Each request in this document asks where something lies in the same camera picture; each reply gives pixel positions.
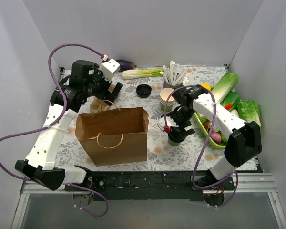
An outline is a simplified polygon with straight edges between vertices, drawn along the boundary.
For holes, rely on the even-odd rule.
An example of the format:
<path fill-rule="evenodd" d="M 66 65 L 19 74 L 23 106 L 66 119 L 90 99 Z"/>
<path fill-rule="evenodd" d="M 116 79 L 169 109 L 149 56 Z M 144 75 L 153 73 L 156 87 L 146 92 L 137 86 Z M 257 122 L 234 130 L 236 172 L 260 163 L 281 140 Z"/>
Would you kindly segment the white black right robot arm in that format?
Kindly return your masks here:
<path fill-rule="evenodd" d="M 169 140 L 180 143 L 194 133 L 190 126 L 190 117 L 199 112 L 211 121 L 211 127 L 217 127 L 228 140 L 224 156 L 206 175 L 193 180 L 197 189 L 218 189 L 236 169 L 262 151 L 260 126 L 255 121 L 250 123 L 236 117 L 215 101 L 212 92 L 200 85 L 181 86 L 170 93 L 179 107 L 164 113 L 164 131 Z"/>

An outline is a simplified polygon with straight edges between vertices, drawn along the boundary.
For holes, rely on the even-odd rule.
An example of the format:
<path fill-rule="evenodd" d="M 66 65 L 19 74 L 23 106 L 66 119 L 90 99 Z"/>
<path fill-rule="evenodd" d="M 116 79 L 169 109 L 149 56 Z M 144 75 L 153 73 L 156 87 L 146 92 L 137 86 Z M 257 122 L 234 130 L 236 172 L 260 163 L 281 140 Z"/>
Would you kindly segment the green white paper cup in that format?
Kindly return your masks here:
<path fill-rule="evenodd" d="M 179 146 L 182 143 L 182 141 L 173 141 L 171 139 L 168 139 L 168 142 L 172 146 Z"/>

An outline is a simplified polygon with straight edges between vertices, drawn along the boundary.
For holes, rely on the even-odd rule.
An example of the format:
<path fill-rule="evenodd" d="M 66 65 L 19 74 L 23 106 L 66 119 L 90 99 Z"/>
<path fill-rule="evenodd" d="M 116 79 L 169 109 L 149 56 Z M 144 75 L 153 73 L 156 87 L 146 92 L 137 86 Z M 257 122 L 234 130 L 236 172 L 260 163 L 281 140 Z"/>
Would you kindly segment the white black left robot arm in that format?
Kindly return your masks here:
<path fill-rule="evenodd" d="M 122 88 L 117 83 L 112 91 L 112 77 L 120 70 L 120 64 L 110 59 L 101 65 L 77 60 L 72 64 L 71 75 L 59 82 L 50 99 L 48 115 L 32 150 L 24 160 L 18 160 L 15 169 L 28 179 L 50 190 L 63 184 L 75 184 L 86 191 L 92 185 L 89 170 L 81 166 L 55 166 L 55 158 L 61 142 L 80 107 L 89 97 L 113 102 Z"/>

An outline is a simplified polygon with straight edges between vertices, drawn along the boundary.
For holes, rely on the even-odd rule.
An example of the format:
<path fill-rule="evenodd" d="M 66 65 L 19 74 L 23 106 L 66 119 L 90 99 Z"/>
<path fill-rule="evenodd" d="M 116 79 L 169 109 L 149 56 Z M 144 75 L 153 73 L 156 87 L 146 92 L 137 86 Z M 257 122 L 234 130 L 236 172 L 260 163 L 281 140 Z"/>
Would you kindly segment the black plastic coffee lid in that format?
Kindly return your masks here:
<path fill-rule="evenodd" d="M 169 132 L 168 133 L 168 138 L 171 142 L 174 142 L 174 143 L 181 143 L 185 140 L 185 137 L 181 136 L 180 134 L 176 134 L 176 133 L 173 133 L 173 132 Z"/>

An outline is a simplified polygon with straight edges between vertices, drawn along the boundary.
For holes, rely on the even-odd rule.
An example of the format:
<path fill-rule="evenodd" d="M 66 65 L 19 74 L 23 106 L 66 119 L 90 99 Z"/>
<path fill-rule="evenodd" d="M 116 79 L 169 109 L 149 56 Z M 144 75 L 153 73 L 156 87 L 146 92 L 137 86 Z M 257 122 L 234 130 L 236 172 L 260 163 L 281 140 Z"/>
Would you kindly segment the brown paper bag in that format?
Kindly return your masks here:
<path fill-rule="evenodd" d="M 142 107 L 82 113 L 75 135 L 97 166 L 147 160 L 148 113 Z"/>

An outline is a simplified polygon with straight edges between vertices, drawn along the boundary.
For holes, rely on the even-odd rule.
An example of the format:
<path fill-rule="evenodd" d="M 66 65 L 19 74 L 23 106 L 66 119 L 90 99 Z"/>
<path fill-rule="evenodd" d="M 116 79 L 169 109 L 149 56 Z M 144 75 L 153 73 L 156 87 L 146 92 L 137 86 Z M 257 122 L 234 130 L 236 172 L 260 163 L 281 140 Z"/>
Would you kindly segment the brown cardboard cup carrier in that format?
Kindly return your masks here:
<path fill-rule="evenodd" d="M 90 104 L 90 112 L 91 113 L 98 113 L 101 111 L 110 110 L 110 106 L 106 102 L 102 102 L 97 97 L 92 97 L 92 102 Z"/>

